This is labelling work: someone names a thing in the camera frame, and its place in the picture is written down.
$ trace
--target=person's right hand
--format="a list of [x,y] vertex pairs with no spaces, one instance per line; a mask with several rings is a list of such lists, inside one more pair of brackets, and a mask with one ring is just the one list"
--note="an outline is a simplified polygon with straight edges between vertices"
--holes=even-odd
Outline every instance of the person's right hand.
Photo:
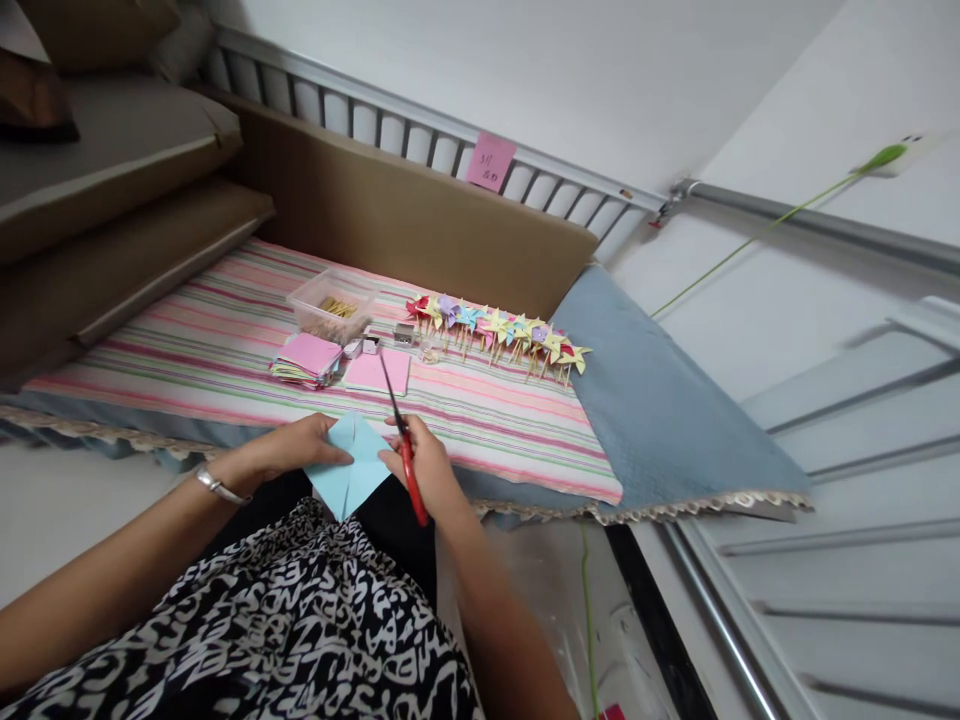
[[[437,437],[427,429],[416,415],[404,415],[410,439],[413,442],[413,472],[417,476],[417,487],[423,498],[424,507],[430,516],[440,522],[454,512],[469,508],[466,496],[460,489],[460,483],[453,474],[447,449]],[[396,426],[396,420],[388,417],[387,425]],[[394,452],[381,450],[380,459],[387,469],[396,475],[403,486],[407,486],[407,478],[403,472],[403,458],[399,450],[402,442],[400,436],[390,438],[390,447]]]

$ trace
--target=pink striped fabric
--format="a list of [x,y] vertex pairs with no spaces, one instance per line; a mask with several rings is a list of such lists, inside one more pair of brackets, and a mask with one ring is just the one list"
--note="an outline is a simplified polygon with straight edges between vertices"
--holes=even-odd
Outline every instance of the pink striped fabric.
[[[268,373],[297,330],[286,295],[327,267],[377,288],[370,332],[384,338],[406,319],[405,301],[431,292],[251,240],[27,389],[237,425],[356,410],[389,435],[379,424],[390,413],[386,395],[339,382],[315,392]],[[414,358],[401,412],[423,417],[458,465],[617,504],[621,485],[573,389],[525,383],[526,366],[507,359],[488,363],[479,348],[466,362],[452,352],[436,365]]]

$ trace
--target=scissors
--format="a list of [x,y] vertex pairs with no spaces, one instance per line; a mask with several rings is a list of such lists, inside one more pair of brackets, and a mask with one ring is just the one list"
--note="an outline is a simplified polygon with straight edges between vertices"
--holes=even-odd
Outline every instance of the scissors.
[[390,385],[390,373],[387,372],[387,364],[383,360],[383,354],[380,355],[380,364],[383,366],[383,375],[387,379],[387,390],[390,391],[390,402],[393,403],[393,416],[397,421],[397,430],[400,432],[402,444],[400,446],[400,456],[403,458],[403,474],[407,476],[407,491],[410,493],[410,502],[413,503],[413,511],[417,515],[417,521],[420,527],[427,526],[427,509],[423,506],[423,498],[420,497],[420,487],[417,485],[417,476],[413,473],[413,444],[410,441],[410,430],[407,424],[400,416],[400,409],[397,407],[397,398],[393,395],[393,387]]

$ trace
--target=black and white patterned skirt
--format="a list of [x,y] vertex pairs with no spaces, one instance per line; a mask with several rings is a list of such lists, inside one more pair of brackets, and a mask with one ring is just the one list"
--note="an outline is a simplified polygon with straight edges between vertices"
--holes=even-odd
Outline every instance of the black and white patterned skirt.
[[302,501],[198,562],[146,621],[56,670],[13,717],[480,717],[463,653],[356,519]]

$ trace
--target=plastic container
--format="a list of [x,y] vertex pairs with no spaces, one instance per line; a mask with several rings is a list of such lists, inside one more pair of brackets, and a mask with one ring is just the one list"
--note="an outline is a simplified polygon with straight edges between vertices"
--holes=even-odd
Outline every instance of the plastic container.
[[[370,322],[376,289],[338,270],[324,270],[287,295],[302,332],[346,345],[363,333]],[[339,301],[352,306],[349,317],[321,310],[324,303]]]

